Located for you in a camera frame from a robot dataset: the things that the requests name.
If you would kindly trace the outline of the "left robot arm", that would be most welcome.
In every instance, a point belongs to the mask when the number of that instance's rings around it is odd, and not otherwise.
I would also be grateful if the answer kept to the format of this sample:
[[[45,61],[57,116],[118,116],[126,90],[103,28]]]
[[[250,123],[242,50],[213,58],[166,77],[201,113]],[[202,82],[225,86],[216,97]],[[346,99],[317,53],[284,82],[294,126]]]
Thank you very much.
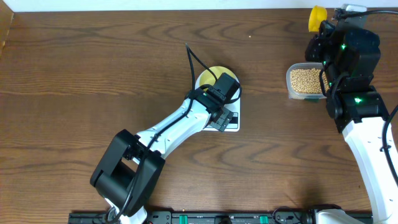
[[[166,157],[190,136],[207,126],[223,132],[233,117],[241,85],[222,73],[214,84],[191,90],[182,105],[155,126],[131,134],[123,129],[113,137],[96,166],[90,184],[110,204],[105,223],[143,223],[144,205],[154,191]]]

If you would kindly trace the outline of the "yellow measuring scoop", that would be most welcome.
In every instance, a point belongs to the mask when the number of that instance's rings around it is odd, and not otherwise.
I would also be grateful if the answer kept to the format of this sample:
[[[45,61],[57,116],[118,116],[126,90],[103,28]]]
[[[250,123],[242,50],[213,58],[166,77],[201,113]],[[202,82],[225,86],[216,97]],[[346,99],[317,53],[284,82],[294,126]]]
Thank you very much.
[[[314,6],[308,19],[308,31],[318,32],[322,21],[327,20],[327,10],[321,6]]]

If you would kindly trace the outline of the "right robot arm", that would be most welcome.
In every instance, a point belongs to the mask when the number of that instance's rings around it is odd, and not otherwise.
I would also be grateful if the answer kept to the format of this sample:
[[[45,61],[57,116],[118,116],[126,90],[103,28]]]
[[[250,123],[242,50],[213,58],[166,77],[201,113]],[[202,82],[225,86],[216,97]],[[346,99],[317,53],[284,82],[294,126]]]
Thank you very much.
[[[358,164],[374,223],[397,223],[397,149],[391,119],[371,85],[381,57],[379,36],[360,26],[324,20],[305,58],[320,62],[326,109]]]

